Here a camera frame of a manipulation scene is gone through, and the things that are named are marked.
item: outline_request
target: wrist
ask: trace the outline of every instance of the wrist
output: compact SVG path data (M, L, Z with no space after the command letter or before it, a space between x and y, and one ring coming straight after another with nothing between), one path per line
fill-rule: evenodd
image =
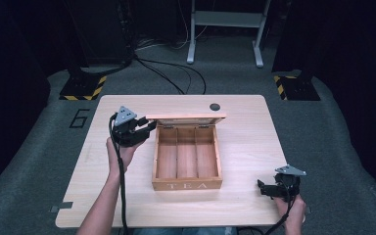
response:
M134 148L121 147L121 146L118 147L118 150L122 158L124 156L133 156L136 151Z
M301 235L302 229L300 226L296 226L294 224L287 224L285 223L285 235Z
M120 171L109 172L107 182L120 183Z

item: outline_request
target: box compartment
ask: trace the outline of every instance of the box compartment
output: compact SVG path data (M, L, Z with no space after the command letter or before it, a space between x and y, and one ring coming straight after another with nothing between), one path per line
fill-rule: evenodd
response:
M158 122L154 190L219 189L222 183L215 124L219 117L167 118Z

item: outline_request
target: wooden table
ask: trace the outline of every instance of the wooden table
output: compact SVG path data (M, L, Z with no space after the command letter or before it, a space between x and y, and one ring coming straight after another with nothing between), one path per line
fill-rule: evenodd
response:
M210 114L220 106L227 118L217 124L222 168L220 189L154 191L155 130L136 151L126 173L129 227L247 226L278 221L275 204L263 196L258 179L274 184L274 169L286 164L269 110L260 95L109 95L100 100L83 144L64 202L59 227L79 227L108 175L109 119L120 106L141 118L151 114ZM121 224L117 203L114 226Z

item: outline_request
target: black curtain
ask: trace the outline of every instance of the black curtain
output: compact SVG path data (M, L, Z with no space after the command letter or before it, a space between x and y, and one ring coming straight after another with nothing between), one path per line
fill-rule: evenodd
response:
M339 23L322 30L337 15ZM272 70L304 70L314 45L328 34L335 36L324 44L314 75L331 89L352 145L376 179L376 1L294 0Z
M0 174L47 105L65 49L85 67L64 0L0 0Z

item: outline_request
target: white metal frame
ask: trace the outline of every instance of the white metal frame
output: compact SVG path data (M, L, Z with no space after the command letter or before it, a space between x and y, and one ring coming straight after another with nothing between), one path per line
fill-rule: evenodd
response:
M195 55L195 26L213 25L213 26L237 26L237 27L255 27L258 28L258 35L253 41L253 50L255 52L256 65L263 67L263 59L260 52L260 42L264 25L267 18L268 8L271 0L265 0L264 11L262 13L231 13L231 12L207 12L196 11L195 0L192 0L191 10L191 41L188 50L187 63L194 63Z

